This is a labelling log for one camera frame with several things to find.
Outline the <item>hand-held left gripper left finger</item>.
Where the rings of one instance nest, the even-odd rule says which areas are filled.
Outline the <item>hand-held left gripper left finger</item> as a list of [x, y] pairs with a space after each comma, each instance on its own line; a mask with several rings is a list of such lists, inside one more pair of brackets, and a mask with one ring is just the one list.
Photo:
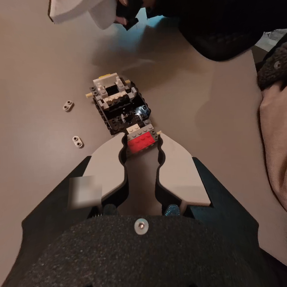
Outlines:
[[127, 134], [119, 133], [101, 145], [92, 155], [84, 176], [92, 177], [99, 203], [120, 206], [129, 195]]

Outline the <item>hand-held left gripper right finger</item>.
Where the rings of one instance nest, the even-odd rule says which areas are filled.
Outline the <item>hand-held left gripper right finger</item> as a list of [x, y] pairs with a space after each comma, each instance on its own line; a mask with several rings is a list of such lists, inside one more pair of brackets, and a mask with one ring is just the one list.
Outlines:
[[166, 134], [158, 134], [155, 196], [162, 207], [211, 204], [192, 155]]

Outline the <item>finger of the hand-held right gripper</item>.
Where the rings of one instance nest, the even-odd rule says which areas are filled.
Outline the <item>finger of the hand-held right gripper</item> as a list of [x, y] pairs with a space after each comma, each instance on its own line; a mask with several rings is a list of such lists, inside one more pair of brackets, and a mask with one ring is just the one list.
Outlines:
[[94, 6], [94, 0], [50, 0], [48, 16], [55, 24], [72, 20]]

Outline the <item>toy brick car model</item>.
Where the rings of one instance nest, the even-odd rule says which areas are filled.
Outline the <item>toy brick car model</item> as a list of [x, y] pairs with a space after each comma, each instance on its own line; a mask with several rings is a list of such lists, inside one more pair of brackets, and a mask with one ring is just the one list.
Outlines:
[[151, 109], [130, 80], [117, 73], [93, 80], [90, 93], [94, 104], [112, 136], [127, 135], [128, 155], [136, 154], [158, 141], [158, 133], [150, 120]]

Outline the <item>person's right forearm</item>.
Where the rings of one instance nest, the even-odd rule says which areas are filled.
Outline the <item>person's right forearm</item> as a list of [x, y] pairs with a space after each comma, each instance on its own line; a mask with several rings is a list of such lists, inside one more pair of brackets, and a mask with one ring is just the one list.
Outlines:
[[174, 18], [189, 44], [217, 62], [242, 54], [264, 32], [287, 24], [286, 0], [151, 0], [143, 7], [148, 18]]

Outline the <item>person's right hand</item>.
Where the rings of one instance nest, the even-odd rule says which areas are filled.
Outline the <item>person's right hand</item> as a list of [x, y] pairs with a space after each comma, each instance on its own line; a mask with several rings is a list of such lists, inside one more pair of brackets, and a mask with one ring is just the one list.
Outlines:
[[155, 0], [117, 0], [115, 23], [127, 26], [136, 18], [141, 8], [151, 9], [155, 5]]

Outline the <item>black fleece-lined jacket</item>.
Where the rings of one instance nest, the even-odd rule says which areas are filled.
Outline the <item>black fleece-lined jacket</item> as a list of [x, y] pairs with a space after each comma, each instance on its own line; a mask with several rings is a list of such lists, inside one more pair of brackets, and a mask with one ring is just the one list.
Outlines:
[[257, 85], [261, 91], [270, 88], [275, 83], [281, 83], [280, 91], [287, 86], [287, 43], [283, 43], [266, 60], [257, 73]]

